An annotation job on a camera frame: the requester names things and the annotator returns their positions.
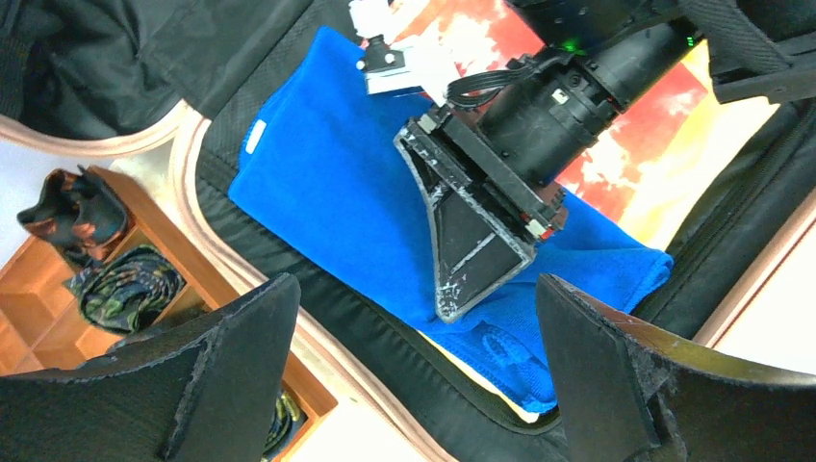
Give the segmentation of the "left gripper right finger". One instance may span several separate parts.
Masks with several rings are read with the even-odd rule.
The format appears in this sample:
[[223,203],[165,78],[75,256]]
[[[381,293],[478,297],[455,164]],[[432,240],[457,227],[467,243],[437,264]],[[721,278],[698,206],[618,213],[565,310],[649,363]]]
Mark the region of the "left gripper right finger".
[[698,345],[543,274],[537,314],[573,461],[811,461],[815,378]]

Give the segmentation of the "blue towel cloth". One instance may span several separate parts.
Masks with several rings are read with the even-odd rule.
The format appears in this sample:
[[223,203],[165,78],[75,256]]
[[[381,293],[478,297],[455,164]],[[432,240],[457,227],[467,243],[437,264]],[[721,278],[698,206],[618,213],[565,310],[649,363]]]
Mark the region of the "blue towel cloth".
[[419,95],[370,95],[362,50],[319,28],[303,63],[250,127],[229,198],[313,263],[453,354],[530,413],[555,406],[535,309],[536,281],[555,274],[630,312],[667,282],[673,259],[648,248],[581,198],[533,263],[461,320],[435,313],[429,223],[393,144]]

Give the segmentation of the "red white cloth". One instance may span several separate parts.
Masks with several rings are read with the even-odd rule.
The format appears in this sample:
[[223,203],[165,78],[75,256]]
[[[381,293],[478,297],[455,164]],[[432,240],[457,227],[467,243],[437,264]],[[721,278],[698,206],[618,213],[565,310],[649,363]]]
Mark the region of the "red white cloth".
[[452,82],[446,102],[410,119],[395,146],[431,199],[429,212],[559,229],[554,178],[689,51],[698,29],[675,1],[514,1],[542,41],[502,70]]

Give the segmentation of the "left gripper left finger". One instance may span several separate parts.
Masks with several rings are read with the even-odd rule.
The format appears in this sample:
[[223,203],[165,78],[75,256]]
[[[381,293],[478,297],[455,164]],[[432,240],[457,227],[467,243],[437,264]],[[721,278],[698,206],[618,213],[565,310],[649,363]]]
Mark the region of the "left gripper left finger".
[[300,300],[283,273],[73,370],[1,380],[5,461],[258,461]]

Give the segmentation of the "pink suitcase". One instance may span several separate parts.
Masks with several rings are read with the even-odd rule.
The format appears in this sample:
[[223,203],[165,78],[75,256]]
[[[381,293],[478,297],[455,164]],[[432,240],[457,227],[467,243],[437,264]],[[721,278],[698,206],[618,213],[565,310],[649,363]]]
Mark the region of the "pink suitcase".
[[[1,132],[40,149],[117,155],[211,124],[178,189],[186,230],[245,287],[300,286],[296,339],[327,361],[396,439],[348,423],[323,460],[573,461],[555,406],[530,413],[463,361],[322,269],[229,198],[258,113],[319,28],[357,45],[349,1],[5,1]],[[706,317],[815,194],[815,96],[778,110],[706,187],[665,250],[669,279],[630,312],[694,342]]]

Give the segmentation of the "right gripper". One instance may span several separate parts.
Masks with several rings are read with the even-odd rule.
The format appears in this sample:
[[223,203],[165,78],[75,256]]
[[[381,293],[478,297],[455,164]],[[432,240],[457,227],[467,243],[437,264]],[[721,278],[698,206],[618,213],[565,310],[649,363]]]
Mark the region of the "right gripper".
[[598,51],[548,46],[465,78],[399,130],[395,147],[426,207],[441,321],[458,321],[533,263],[535,242],[566,220],[564,195],[537,188],[683,58],[694,33],[674,20]]

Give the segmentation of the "yellow cloth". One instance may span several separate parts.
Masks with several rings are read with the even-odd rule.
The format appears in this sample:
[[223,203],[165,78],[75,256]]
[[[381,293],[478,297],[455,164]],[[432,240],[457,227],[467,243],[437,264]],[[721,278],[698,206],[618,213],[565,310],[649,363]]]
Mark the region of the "yellow cloth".
[[776,111],[760,98],[725,106],[701,45],[559,174],[559,182],[643,244],[667,249],[716,174]]

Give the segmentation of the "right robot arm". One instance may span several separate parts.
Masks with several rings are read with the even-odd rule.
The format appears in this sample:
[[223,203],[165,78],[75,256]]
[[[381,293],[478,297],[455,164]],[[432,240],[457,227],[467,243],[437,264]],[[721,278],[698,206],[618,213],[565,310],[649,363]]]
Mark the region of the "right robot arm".
[[395,136],[428,215],[436,317],[453,323],[574,216],[557,176],[701,40],[722,104],[815,96],[811,1],[514,1],[542,48],[450,82]]

